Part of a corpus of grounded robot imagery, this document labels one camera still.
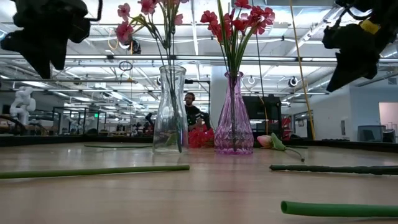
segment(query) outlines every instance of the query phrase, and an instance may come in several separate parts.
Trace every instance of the cable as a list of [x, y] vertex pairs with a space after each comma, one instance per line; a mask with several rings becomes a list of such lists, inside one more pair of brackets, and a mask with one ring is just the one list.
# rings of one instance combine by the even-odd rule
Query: cable
[[310, 117], [310, 125], [311, 125], [311, 131], [312, 131], [312, 139], [315, 140], [315, 129], [313, 128], [313, 120], [312, 120], [312, 113], [311, 113], [311, 108], [310, 108], [310, 103], [308, 100], [308, 95], [307, 95], [307, 89], [304, 84], [304, 76], [303, 76], [303, 67], [301, 63], [301, 57], [300, 57], [300, 48], [299, 48], [299, 42], [297, 40], [297, 31], [296, 31], [296, 25], [294, 22], [294, 13], [293, 13], [293, 0], [289, 1], [290, 4], [290, 12], [292, 15], [292, 23], [293, 23], [293, 31], [294, 31], [294, 38], [295, 38], [295, 43], [296, 43], [296, 48], [297, 48], [297, 58], [298, 58], [298, 65], [300, 66], [300, 76], [301, 80], [303, 83], [303, 91], [304, 91], [304, 97], [305, 97], [305, 104], [307, 105], [308, 109], [308, 115]]
[[115, 47], [112, 47], [112, 45], [111, 45], [111, 40], [109, 39], [109, 40], [108, 40], [108, 46], [109, 46], [112, 50], [116, 50], [116, 49], [118, 48], [118, 46], [119, 46], [119, 39], [116, 39], [116, 46], [115, 46]]

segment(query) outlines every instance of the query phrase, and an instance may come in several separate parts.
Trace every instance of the yellow tag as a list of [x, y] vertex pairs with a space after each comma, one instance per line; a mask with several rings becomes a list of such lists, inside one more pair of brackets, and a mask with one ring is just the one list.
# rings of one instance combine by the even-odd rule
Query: yellow tag
[[379, 25], [374, 24], [367, 19], [361, 23], [361, 28], [371, 34], [377, 33], [380, 29]]

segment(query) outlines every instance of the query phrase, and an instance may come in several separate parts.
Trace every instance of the ceiling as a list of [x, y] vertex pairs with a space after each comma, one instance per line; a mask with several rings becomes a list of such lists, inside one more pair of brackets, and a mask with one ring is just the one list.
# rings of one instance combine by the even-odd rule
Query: ceiling
[[[98, 1], [85, 0], [88, 6], [89, 14], [87, 17], [96, 17]], [[275, 22], [273, 26], [267, 28], [263, 35], [258, 36], [258, 49], [261, 57], [280, 57], [280, 60], [264, 59], [261, 62], [261, 69], [258, 66], [256, 57], [257, 41], [254, 35], [250, 40], [244, 56], [255, 56], [250, 60], [243, 62], [240, 70], [245, 74], [242, 85], [245, 94], [261, 91], [260, 71], [262, 73], [264, 91], [284, 92], [279, 94], [283, 99], [290, 100], [292, 95], [286, 92], [302, 91], [302, 81], [300, 77], [300, 68], [298, 63], [284, 60], [285, 57], [297, 57], [295, 47], [295, 36], [292, 26], [289, 1], [282, 0], [255, 0], [257, 5], [273, 8], [275, 12]], [[68, 55], [91, 55], [91, 58], [76, 59], [71, 56], [65, 63], [65, 70], [53, 71], [53, 79], [73, 80], [80, 78], [79, 85], [73, 82], [51, 82], [42, 83], [40, 77], [31, 69], [29, 64], [23, 58], [7, 58], [4, 55], [11, 55], [14, 52], [7, 52], [0, 49], [0, 72], [2, 78], [29, 79], [37, 81], [33, 83], [16, 83], [16, 85], [34, 85], [36, 89], [57, 89], [69, 91], [53, 92], [69, 103], [120, 103], [118, 109], [126, 110], [127, 103], [134, 102], [142, 105], [142, 113], [156, 111], [160, 98], [160, 86], [157, 84], [159, 77], [160, 60], [151, 60], [145, 55], [159, 55], [159, 51], [153, 38], [145, 29], [140, 30], [134, 35], [134, 38], [140, 43], [142, 53], [134, 58], [129, 58], [133, 64], [133, 69], [124, 72], [119, 69], [119, 63], [122, 59], [103, 60], [95, 59], [94, 55], [130, 55], [128, 50], [122, 49], [116, 44], [114, 29], [121, 18], [117, 15], [117, 9], [125, 0], [104, 1], [102, 20], [92, 23], [90, 36], [80, 44], [68, 43]], [[141, 6], [137, 0], [130, 0], [131, 15], [138, 15]], [[303, 76], [310, 92], [325, 92], [326, 84], [334, 71], [335, 62], [321, 61], [311, 62], [312, 57], [334, 57], [334, 50], [327, 50], [320, 42], [323, 37], [323, 30], [327, 25], [334, 23], [340, 15], [341, 9], [333, 7], [333, 1], [303, 1], [294, 0], [295, 24], [297, 27], [298, 46], [300, 47], [300, 56], [306, 57], [303, 62]], [[15, 5], [10, 0], [0, 0], [0, 36], [2, 32], [12, 32], [17, 27], [12, 22], [12, 16], [15, 14]], [[224, 12], [231, 10], [231, 1], [223, 1]], [[205, 60], [206, 56], [221, 55], [220, 47], [217, 41], [213, 40], [207, 26], [200, 23], [201, 15], [205, 10], [216, 9], [215, 0], [190, 0], [187, 4], [180, 6], [180, 12], [183, 14], [183, 25], [177, 27], [175, 35], [175, 54], [201, 56], [201, 60], [177, 60], [176, 63], [187, 69], [186, 79], [208, 81], [211, 79], [212, 69], [215, 66], [222, 66], [223, 62], [215, 60]], [[154, 21], [159, 24], [159, 30], [162, 30], [163, 18], [155, 13]], [[344, 16], [342, 25], [355, 22], [350, 16]], [[133, 84], [127, 79], [138, 81]], [[288, 86], [288, 80], [296, 77], [299, 81], [296, 89]], [[119, 93], [110, 98], [104, 97], [98, 91], [75, 92], [74, 90], [84, 89], [92, 90], [102, 88], [107, 90], [118, 90]], [[197, 95], [197, 105], [202, 110], [208, 110], [209, 86], [206, 82], [185, 85], [185, 90], [194, 91]], [[81, 101], [74, 96], [80, 96], [91, 99], [91, 101]]]

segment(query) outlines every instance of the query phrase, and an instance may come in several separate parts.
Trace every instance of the exposed ductwork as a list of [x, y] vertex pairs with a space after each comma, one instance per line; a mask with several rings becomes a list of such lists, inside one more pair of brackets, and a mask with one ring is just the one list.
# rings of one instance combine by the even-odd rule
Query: exposed ductwork
[[[290, 0], [252, 0], [253, 6], [289, 6]], [[330, 7], [334, 4], [334, 0], [293, 0], [295, 7]]]

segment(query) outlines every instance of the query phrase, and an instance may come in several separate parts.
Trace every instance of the white robot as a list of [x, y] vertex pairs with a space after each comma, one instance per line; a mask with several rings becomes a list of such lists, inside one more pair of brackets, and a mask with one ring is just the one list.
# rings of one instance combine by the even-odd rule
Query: white robot
[[29, 112], [36, 110], [36, 101], [30, 97], [32, 92], [32, 87], [19, 87], [15, 93], [15, 100], [10, 107], [11, 117], [19, 120], [23, 125], [29, 124]]

